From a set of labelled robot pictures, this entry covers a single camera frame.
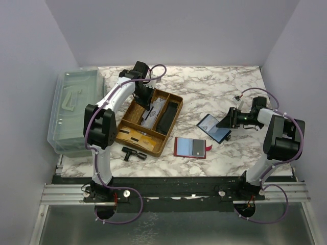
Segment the white marble surface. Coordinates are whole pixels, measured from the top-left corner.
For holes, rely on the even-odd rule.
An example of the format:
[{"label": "white marble surface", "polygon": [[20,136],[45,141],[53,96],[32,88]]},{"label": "white marble surface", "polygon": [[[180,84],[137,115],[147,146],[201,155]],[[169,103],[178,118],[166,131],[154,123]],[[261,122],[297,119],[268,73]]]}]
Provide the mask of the white marble surface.
[{"label": "white marble surface", "polygon": [[[100,67],[106,79],[108,89],[117,81],[118,74],[124,68]],[[155,75],[163,69],[156,68]],[[146,161],[130,157],[125,162],[122,145],[114,143],[111,148],[111,170],[116,177],[189,177],[189,176],[239,176],[259,159],[267,127],[259,131],[245,130],[242,127],[232,130],[230,141],[218,144],[201,131],[196,124],[210,113],[222,119],[232,102],[234,95],[249,87],[264,87],[258,67],[168,67],[167,74],[156,86],[183,97],[183,108],[166,147],[159,158],[148,156]],[[252,98],[264,95],[261,91],[251,90],[243,96],[245,104],[242,111],[248,112]],[[117,113],[119,122],[128,108],[132,96]],[[173,156],[174,138],[185,137],[206,139],[207,145],[213,144],[207,159],[191,159]],[[92,157],[63,158],[63,177],[91,177],[93,173]],[[290,176],[291,167],[282,166],[274,175]]]}]

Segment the plastic container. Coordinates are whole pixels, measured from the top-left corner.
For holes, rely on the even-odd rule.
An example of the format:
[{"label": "plastic container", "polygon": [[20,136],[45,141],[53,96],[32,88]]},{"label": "plastic container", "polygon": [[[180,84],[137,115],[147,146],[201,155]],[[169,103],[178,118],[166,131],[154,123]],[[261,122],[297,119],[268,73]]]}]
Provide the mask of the plastic container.
[{"label": "plastic container", "polygon": [[97,67],[65,72],[58,77],[48,142],[68,157],[91,155],[84,147],[84,110],[104,97],[104,78]]}]

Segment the red phone case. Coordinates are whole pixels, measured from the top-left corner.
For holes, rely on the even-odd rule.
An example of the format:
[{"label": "red phone case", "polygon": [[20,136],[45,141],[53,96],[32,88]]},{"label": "red phone case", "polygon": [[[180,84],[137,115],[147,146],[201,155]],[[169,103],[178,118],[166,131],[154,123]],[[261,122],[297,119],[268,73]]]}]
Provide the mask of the red phone case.
[{"label": "red phone case", "polygon": [[206,152],[210,151],[212,149],[212,145],[206,147],[206,140],[204,140],[204,149],[205,149],[205,153],[204,153],[204,157],[191,157],[191,156],[179,156],[177,155],[177,139],[179,137],[175,137],[175,144],[174,144],[174,156],[175,157],[187,157],[187,158],[196,158],[196,159],[206,159]]}]

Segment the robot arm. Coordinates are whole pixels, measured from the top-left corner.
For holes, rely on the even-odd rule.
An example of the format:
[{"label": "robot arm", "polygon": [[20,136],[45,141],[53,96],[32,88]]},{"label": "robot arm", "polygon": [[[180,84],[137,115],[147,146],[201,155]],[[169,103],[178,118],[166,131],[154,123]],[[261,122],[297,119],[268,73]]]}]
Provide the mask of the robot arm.
[{"label": "robot arm", "polygon": [[[277,167],[281,166],[278,163],[294,158],[300,149],[300,132],[294,122],[268,109],[266,104],[265,97],[256,97],[253,99],[249,113],[230,107],[226,117],[216,125],[219,128],[232,129],[240,125],[254,125],[259,126],[260,129],[268,126],[263,145],[264,153],[252,168],[243,173],[244,181],[240,191],[257,193],[261,183],[264,183]],[[295,121],[304,134],[305,122],[297,119]]]},{"label": "robot arm", "polygon": [[[102,185],[98,173],[101,173],[101,179],[106,185],[112,179],[110,146],[114,143],[117,136],[115,114],[124,101],[130,95],[134,94],[136,103],[147,110],[150,109],[151,98],[154,92],[152,87],[155,85],[153,81],[147,82],[147,84],[143,81],[129,82],[135,79],[145,79],[148,71],[149,67],[145,63],[137,61],[132,70],[123,70],[119,74],[117,83],[101,101],[96,105],[88,105],[85,108],[84,136],[88,133],[87,143],[91,146],[94,163],[92,180],[96,184]],[[100,108],[101,110],[97,113],[95,120],[87,132],[87,127],[92,116]]]}]

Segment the wooden tray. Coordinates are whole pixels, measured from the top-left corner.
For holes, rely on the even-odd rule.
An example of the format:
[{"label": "wooden tray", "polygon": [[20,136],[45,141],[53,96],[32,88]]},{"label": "wooden tray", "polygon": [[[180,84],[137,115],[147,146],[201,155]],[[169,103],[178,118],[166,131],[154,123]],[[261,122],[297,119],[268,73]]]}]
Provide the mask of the wooden tray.
[{"label": "wooden tray", "polygon": [[[165,102],[165,105],[163,106],[162,110],[160,111],[153,127],[151,129],[148,129],[148,128],[145,128],[143,126],[141,126],[141,122],[142,122],[142,115],[145,111],[145,109],[138,105],[135,100],[132,101],[131,105],[128,107],[123,119],[121,120],[121,122],[119,123],[118,125],[118,131],[122,128],[122,127],[129,127],[129,128],[132,128],[134,130],[138,130],[140,132],[143,132],[143,133],[146,133],[148,136],[150,136],[152,138],[152,140],[154,140],[157,144],[156,146],[154,147],[154,149],[152,151],[149,151],[139,145],[136,145],[132,142],[129,142],[129,141],[126,141],[126,140],[123,140],[123,139],[117,139],[116,138],[116,141],[121,143],[121,144],[125,144],[127,146],[130,146],[130,147],[133,147],[135,149],[138,149],[142,152],[145,152],[151,156],[154,156],[154,157],[159,157],[164,148],[165,148],[165,145],[167,143],[167,140],[170,136],[170,133],[172,132],[173,130],[173,127],[176,123],[176,120],[178,118],[178,115],[180,113],[180,110],[182,109],[182,106],[183,106],[183,98],[180,97],[180,96],[177,96],[177,95],[174,95],[172,93],[167,93],[167,92],[164,92],[162,90],[159,90],[159,89],[155,89],[154,90],[154,93],[153,93],[153,97],[152,97],[152,102],[154,102],[157,98],[163,98],[166,100]],[[164,114],[164,112],[166,111],[166,108],[167,108],[167,105],[168,105],[168,102],[175,102],[178,104],[178,107],[177,107],[177,113],[174,117],[174,120],[173,120],[173,123],[171,124],[170,128],[169,128],[169,131],[168,131],[168,134],[167,135],[163,135],[163,134],[160,134],[158,132],[155,131],[156,127],[157,127],[157,124],[159,123],[162,115]]]}]

